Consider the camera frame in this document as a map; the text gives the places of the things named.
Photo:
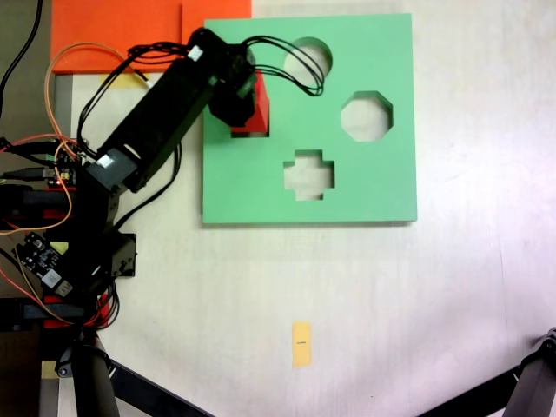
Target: white surface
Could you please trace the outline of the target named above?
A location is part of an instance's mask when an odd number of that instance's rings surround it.
[[[104,346],[219,417],[416,415],[556,324],[556,3],[255,2],[257,17],[377,11],[414,15],[415,224],[203,228],[197,123],[175,185],[125,227],[138,276],[118,282]],[[76,77],[74,121],[97,81]],[[141,94],[108,93],[87,131],[107,137]],[[302,369],[295,320],[313,323]]]

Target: orange wire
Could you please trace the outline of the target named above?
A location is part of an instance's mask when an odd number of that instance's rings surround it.
[[[21,145],[22,143],[32,142],[32,141],[35,141],[35,140],[37,140],[37,139],[44,139],[44,138],[47,138],[47,137],[55,137],[55,138],[62,137],[62,139],[63,139],[64,141],[71,142],[71,143],[73,143],[74,145],[77,145],[77,141],[75,141],[75,140],[73,140],[73,139],[70,139],[70,138],[68,138],[68,137],[66,137],[66,136],[57,135],[56,133],[45,133],[45,134],[43,134],[43,135],[34,135],[34,136],[24,137],[23,139],[19,139],[19,140],[13,142],[12,145],[13,145],[13,146],[17,146],[17,145]],[[5,152],[6,149],[7,149],[7,148],[2,148],[2,149],[0,149],[0,154],[3,153],[3,152]]]
[[[67,143],[67,141],[61,142],[60,146],[58,146],[58,149],[56,149],[56,153],[54,154],[55,161],[57,161],[58,154],[60,153],[60,149],[62,149],[62,147],[64,146],[65,143]],[[14,233],[23,232],[25,230],[36,231],[36,230],[47,230],[49,228],[55,228],[57,226],[60,226],[62,223],[64,223],[66,220],[68,220],[70,218],[71,210],[73,209],[73,203],[71,201],[71,195],[70,195],[70,192],[68,191],[68,188],[66,187],[66,184],[63,182],[62,177],[60,176],[60,171],[58,170],[58,167],[54,167],[54,170],[56,172],[56,178],[58,179],[60,184],[62,184],[63,190],[65,191],[66,196],[68,196],[68,204],[69,204],[68,214],[60,222],[58,222],[56,224],[52,224],[50,226],[43,226],[41,228],[17,228],[16,230],[11,230],[10,232],[0,233],[0,236],[13,235]]]
[[[111,54],[114,54],[115,56],[118,56],[119,58],[122,59],[122,61],[126,60],[126,57],[124,54],[122,54],[122,52],[120,52],[119,50],[116,50],[115,48],[112,48],[111,46],[105,45],[104,43],[99,43],[99,42],[79,42],[79,43],[72,43],[71,45],[66,46],[65,48],[63,48],[62,50],[60,50],[60,52],[57,53],[57,55],[54,57],[54,59],[52,60],[52,62],[50,63],[47,71],[46,71],[46,77],[44,79],[44,102],[46,104],[46,112],[48,113],[49,119],[50,119],[50,123],[52,124],[52,128],[54,129],[54,131],[60,136],[62,137],[62,130],[60,129],[60,126],[58,125],[58,122],[56,121],[56,118],[54,117],[54,111],[52,111],[52,104],[50,103],[50,76],[52,75],[52,70],[54,69],[54,65],[56,64],[56,62],[63,56],[65,55],[67,52],[69,52],[70,50],[73,50],[74,48],[98,48],[99,50],[107,50],[108,52],[110,52]],[[133,65],[129,66],[132,70],[135,70]],[[75,154],[71,151],[71,149],[68,149],[68,147],[66,147],[66,151],[69,151],[69,154],[74,156]]]
[[[2,269],[0,269],[0,275],[2,275],[4,277],[4,279],[9,282],[11,285],[13,285],[14,287],[16,287],[19,291],[21,291],[22,293],[24,293],[25,295],[27,295],[31,300],[33,300],[34,302],[36,302],[38,304],[38,300],[31,295],[30,293],[28,293],[27,291],[25,291],[23,288],[19,287],[15,282],[13,282],[9,276],[7,276]]]

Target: orange paper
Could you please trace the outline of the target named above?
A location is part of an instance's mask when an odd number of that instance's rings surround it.
[[[251,0],[53,0],[50,58],[77,42],[100,42],[124,55],[139,43],[181,42],[205,19],[251,17]],[[108,73],[116,56],[97,50],[74,50],[63,56],[56,74]],[[143,71],[160,71],[167,64],[136,64]]]

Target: yellow sticky note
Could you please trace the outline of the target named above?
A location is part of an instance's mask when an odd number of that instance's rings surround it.
[[[60,255],[65,254],[69,247],[67,242],[51,242],[50,246]]]
[[[294,321],[293,328],[294,367],[311,364],[311,323]]]
[[[108,74],[100,76],[101,83],[108,78]],[[145,88],[145,82],[137,74],[121,74],[110,86],[111,89],[140,89]]]

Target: circuit board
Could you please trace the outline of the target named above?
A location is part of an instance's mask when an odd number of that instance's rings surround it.
[[[56,272],[61,255],[41,236],[31,233],[24,245],[17,245],[21,263],[49,288],[55,287],[62,277]]]

